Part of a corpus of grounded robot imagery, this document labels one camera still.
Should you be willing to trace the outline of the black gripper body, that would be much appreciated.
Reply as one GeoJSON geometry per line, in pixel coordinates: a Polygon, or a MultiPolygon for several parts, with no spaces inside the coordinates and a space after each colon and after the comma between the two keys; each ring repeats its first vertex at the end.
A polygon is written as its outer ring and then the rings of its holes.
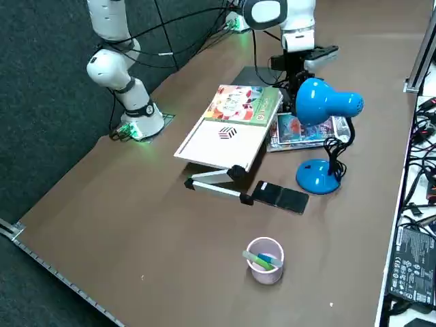
{"type": "Polygon", "coordinates": [[[286,78],[289,85],[301,85],[306,79],[314,77],[314,73],[305,68],[305,59],[310,50],[299,52],[283,51],[285,59],[286,78]]]}

